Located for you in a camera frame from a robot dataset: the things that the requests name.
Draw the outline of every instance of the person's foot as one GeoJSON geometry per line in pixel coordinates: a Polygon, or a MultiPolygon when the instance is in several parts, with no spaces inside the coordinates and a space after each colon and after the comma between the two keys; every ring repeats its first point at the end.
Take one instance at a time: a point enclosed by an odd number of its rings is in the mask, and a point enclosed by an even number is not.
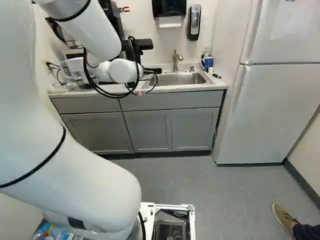
{"type": "Polygon", "coordinates": [[[282,208],[279,204],[275,203],[272,205],[272,211],[274,213],[275,218],[279,221],[282,227],[290,236],[291,240],[295,240],[294,237],[294,226],[299,224],[296,218],[293,218],[287,210],[282,208]]]}

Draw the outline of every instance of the paper towel dispenser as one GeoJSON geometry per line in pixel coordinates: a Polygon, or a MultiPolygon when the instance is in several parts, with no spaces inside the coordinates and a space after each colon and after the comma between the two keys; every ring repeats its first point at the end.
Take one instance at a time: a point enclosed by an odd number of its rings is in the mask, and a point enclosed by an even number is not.
{"type": "Polygon", "coordinates": [[[152,0],[153,17],[184,16],[187,0],[152,0]]]}

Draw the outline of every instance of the cabinet door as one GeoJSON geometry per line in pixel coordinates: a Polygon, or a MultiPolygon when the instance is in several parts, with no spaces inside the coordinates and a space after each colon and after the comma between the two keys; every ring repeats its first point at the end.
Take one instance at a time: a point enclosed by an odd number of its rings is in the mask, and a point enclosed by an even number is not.
{"type": "Polygon", "coordinates": [[[218,114],[218,107],[171,110],[173,150],[211,150],[218,114]]]}
{"type": "Polygon", "coordinates": [[[170,111],[128,111],[124,118],[135,152],[172,151],[170,111]]]}
{"type": "Polygon", "coordinates": [[[73,137],[96,154],[132,153],[121,112],[62,115],[73,137]]]}

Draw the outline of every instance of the refrigerator door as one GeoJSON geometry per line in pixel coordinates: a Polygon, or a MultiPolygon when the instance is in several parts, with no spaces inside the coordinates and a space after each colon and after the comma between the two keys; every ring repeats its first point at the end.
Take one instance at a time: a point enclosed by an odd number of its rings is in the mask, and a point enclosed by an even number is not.
{"type": "Polygon", "coordinates": [[[240,62],[319,63],[319,0],[254,0],[240,62]]]}
{"type": "Polygon", "coordinates": [[[280,163],[320,104],[320,64],[245,68],[215,160],[280,163]]]}

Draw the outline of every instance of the countertop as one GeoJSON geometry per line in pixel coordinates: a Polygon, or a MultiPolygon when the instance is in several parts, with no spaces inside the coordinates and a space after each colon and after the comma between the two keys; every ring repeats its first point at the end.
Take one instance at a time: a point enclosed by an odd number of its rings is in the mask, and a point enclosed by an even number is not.
{"type": "MultiPolygon", "coordinates": [[[[208,80],[207,83],[204,84],[187,84],[187,85],[170,85],[170,86],[156,86],[149,94],[157,94],[157,93],[174,93],[174,92],[194,92],[194,91],[214,91],[214,90],[225,90],[228,88],[226,82],[222,79],[218,79],[213,77],[209,73],[204,71],[200,72],[204,77],[208,80]]],[[[112,84],[112,85],[101,85],[102,89],[114,93],[114,94],[122,94],[128,92],[124,84],[112,84]]],[[[147,92],[152,87],[149,86],[147,80],[140,80],[137,88],[133,91],[135,94],[147,92]]],[[[86,89],[81,90],[76,88],[74,90],[62,93],[48,93],[49,98],[79,98],[79,97],[96,97],[100,96],[98,92],[94,89],[86,89]]]]}

